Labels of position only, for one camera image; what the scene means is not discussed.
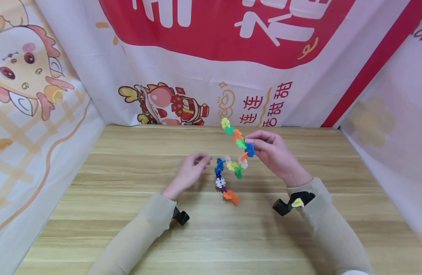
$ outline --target snowflake building block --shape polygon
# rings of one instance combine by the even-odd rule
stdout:
[[[244,149],[244,153],[239,157],[238,162],[231,161],[229,156],[225,156],[224,159],[217,158],[217,166],[214,168],[216,176],[215,185],[220,189],[225,200],[232,201],[234,205],[238,205],[240,199],[234,191],[226,188],[226,180],[223,178],[222,172],[225,170],[226,166],[228,170],[234,172],[237,179],[241,179],[243,177],[242,170],[247,169],[248,166],[247,159],[249,157],[254,157],[255,149],[252,144],[245,142],[239,130],[231,126],[231,122],[229,122],[228,118],[222,119],[222,128],[229,136],[232,136],[232,139],[238,147]]]

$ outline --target black wrist clip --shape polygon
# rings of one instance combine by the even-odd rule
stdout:
[[[293,193],[288,203],[278,199],[272,206],[272,208],[281,216],[288,214],[296,207],[304,207],[307,203],[311,202],[315,198],[315,194],[303,191]]]
[[[181,226],[184,226],[185,223],[189,220],[189,216],[185,211],[180,212],[176,206],[173,212],[173,219],[176,220]]]

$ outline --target wooden table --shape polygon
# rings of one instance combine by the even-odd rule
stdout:
[[[307,170],[323,179],[376,274],[422,274],[421,244],[340,131],[268,130],[280,133]],[[180,160],[198,151],[241,153],[220,127],[108,126],[17,274],[86,274],[107,243],[170,182]],[[240,205],[222,201],[209,169],[178,200],[191,219],[156,240],[132,274],[325,274],[300,215],[281,217],[272,209],[278,198],[288,199],[283,182],[256,157],[241,180],[223,173]]]

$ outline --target white chinese characters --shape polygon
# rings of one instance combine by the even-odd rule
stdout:
[[[262,5],[276,9],[285,8],[289,0],[260,0]],[[255,25],[258,24],[267,34],[275,46],[280,46],[280,41],[308,41],[315,31],[314,28],[295,26],[281,23],[292,16],[309,19],[321,19],[324,16],[331,0],[290,0],[290,13],[268,19],[268,25],[253,11],[247,11],[243,20],[236,22],[234,26],[240,27],[240,37],[251,38]],[[242,0],[243,6],[254,6],[256,0]]]
[[[132,0],[133,9],[137,9],[137,0]],[[142,0],[147,18],[154,22],[153,3],[158,4],[160,23],[165,28],[173,26],[173,0]],[[177,23],[182,27],[191,25],[192,0],[177,0]]]

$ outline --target beige sleeve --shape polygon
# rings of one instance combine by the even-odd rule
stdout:
[[[297,188],[288,188],[287,194],[307,191],[315,198],[304,208],[297,208],[310,225],[312,238],[321,249],[333,274],[360,270],[372,275],[370,261],[353,229],[332,204],[332,197],[320,179]]]
[[[156,193],[107,245],[89,275],[128,275],[148,247],[170,227],[176,202]]]

